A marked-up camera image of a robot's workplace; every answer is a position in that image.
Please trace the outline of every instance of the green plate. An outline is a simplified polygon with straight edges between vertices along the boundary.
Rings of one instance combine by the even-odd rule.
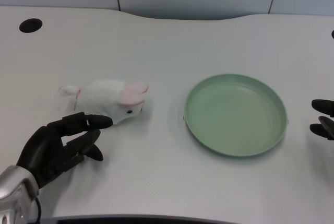
[[[287,112],[261,81],[222,74],[197,84],[187,97],[185,121],[205,146],[230,156],[265,152],[284,137]]]

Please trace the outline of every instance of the plate rim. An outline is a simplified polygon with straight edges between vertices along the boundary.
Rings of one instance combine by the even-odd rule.
[[[187,103],[188,103],[189,97],[190,97],[191,93],[194,91],[194,89],[195,89],[198,85],[200,85],[202,82],[204,82],[204,81],[206,81],[206,80],[208,80],[208,79],[211,79],[211,78],[214,78],[214,77],[217,77],[217,76],[227,76],[227,75],[242,76],[242,77],[246,77],[246,78],[253,79],[253,80],[255,80],[255,81],[259,82],[259,83],[262,83],[263,85],[265,85],[266,87],[268,87],[268,88],[269,88],[269,89],[270,89],[270,90],[271,90],[271,91],[272,91],[272,92],[279,98],[280,102],[282,103],[283,108],[284,108],[284,114],[285,114],[285,126],[284,126],[283,131],[282,131],[281,135],[279,136],[279,138],[277,138],[277,140],[276,140],[270,147],[268,147],[267,149],[262,150],[262,151],[260,151],[260,152],[254,152],[254,153],[251,153],[251,154],[244,154],[244,155],[228,154],[228,153],[225,153],[225,152],[217,151],[216,149],[210,147],[209,145],[207,145],[206,143],[204,143],[202,140],[200,140],[200,138],[198,138],[198,137],[196,136],[196,134],[194,134],[194,132],[193,132],[193,130],[192,130],[190,124],[188,123],[188,119],[187,119],[187,110],[186,110],[186,108],[187,108]],[[207,77],[207,78],[201,80],[200,82],[198,82],[198,83],[197,83],[197,84],[190,90],[190,92],[188,93],[187,98],[186,98],[186,100],[185,100],[185,103],[184,103],[184,120],[185,120],[186,125],[187,125],[187,127],[189,128],[190,132],[192,133],[192,135],[193,135],[193,136],[194,136],[194,137],[195,137],[201,144],[203,144],[204,146],[208,147],[209,149],[211,149],[211,150],[213,150],[213,151],[215,151],[215,152],[217,152],[217,153],[219,153],[219,154],[223,154],[223,155],[231,156],[231,157],[250,157],[250,156],[255,156],[255,155],[263,154],[264,152],[269,151],[270,149],[272,149],[274,146],[276,146],[279,142],[281,142],[281,141],[283,140],[283,138],[284,138],[284,136],[285,136],[285,134],[286,134],[286,132],[287,132],[287,127],[288,127],[288,123],[289,123],[288,114],[287,114],[287,109],[286,109],[286,107],[285,107],[285,104],[284,104],[283,100],[281,99],[281,97],[275,92],[275,90],[273,90],[273,89],[272,89],[270,86],[268,86],[266,83],[264,83],[264,82],[262,82],[262,81],[260,81],[260,80],[258,80],[258,79],[256,79],[256,78],[253,78],[253,77],[251,77],[251,76],[247,76],[247,75],[243,75],[243,74],[231,74],[231,73],[212,75],[212,76]]]

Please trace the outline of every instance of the white plush rabbit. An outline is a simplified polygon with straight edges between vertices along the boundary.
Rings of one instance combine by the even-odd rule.
[[[85,114],[99,114],[110,117],[114,124],[129,117],[137,116],[144,104],[143,93],[148,85],[142,82],[125,82],[117,79],[98,79],[81,88],[62,86],[63,96],[76,95],[76,111]]]

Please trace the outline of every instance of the robotic hand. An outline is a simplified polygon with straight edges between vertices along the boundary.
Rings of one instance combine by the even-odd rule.
[[[26,223],[30,206],[39,189],[63,172],[75,167],[87,157],[102,161],[103,156],[94,144],[100,130],[112,126],[111,118],[77,113],[40,127],[23,148],[16,166],[0,175],[0,221],[2,224]],[[86,132],[63,146],[61,137]]]
[[[334,117],[334,101],[313,100],[312,107],[320,113]],[[318,119],[320,124],[311,124],[309,129],[316,135],[327,138],[328,140],[334,140],[334,121],[325,116],[320,116]]]

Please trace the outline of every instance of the white table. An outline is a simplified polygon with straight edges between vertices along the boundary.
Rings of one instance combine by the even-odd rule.
[[[43,21],[34,33],[20,23]],[[64,84],[93,78],[150,84],[143,114],[102,131],[87,160],[45,187],[42,217],[152,214],[242,224],[333,223],[334,143],[309,131],[334,100],[334,17],[253,15],[222,21],[141,18],[119,11],[0,7],[0,170],[41,126],[73,113]],[[283,99],[285,140],[231,159],[198,143],[183,121],[200,80],[238,73]]]

